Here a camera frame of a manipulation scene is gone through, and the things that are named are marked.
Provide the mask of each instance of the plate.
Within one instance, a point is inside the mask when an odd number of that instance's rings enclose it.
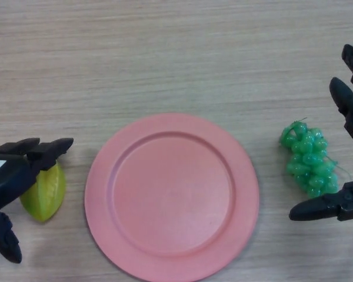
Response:
[[[143,118],[102,147],[85,213],[102,252],[151,282],[192,282],[229,264],[257,222],[259,187],[242,146],[183,113]]]

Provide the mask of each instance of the green grapes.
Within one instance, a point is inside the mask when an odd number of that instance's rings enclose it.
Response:
[[[293,153],[287,172],[309,197],[338,191],[334,173],[337,162],[327,157],[328,142],[319,128],[309,129],[304,122],[293,122],[284,129],[279,142]]]

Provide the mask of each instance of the wooden table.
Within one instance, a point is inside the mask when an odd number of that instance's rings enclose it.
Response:
[[[136,281],[92,240],[85,181],[110,136],[161,112],[219,124],[257,170],[255,234],[206,281],[353,281],[353,220],[289,221],[305,196],[277,144],[285,126],[307,117],[353,178],[353,141],[328,91],[333,76],[349,83],[345,43],[353,44],[353,0],[0,0],[0,144],[75,138],[56,216],[39,224],[18,200],[5,208],[24,260],[0,256],[0,281]]]

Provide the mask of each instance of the grape bunch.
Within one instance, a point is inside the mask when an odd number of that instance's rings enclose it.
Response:
[[[293,153],[287,172],[310,198],[338,191],[334,173],[337,162],[327,157],[328,142],[319,128],[309,129],[304,122],[293,122],[284,129],[279,142]]]

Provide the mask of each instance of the toy fruit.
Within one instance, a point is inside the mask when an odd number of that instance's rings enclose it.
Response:
[[[65,195],[65,175],[57,162],[46,171],[40,171],[36,183],[22,196],[25,210],[36,220],[45,222],[59,209]]]

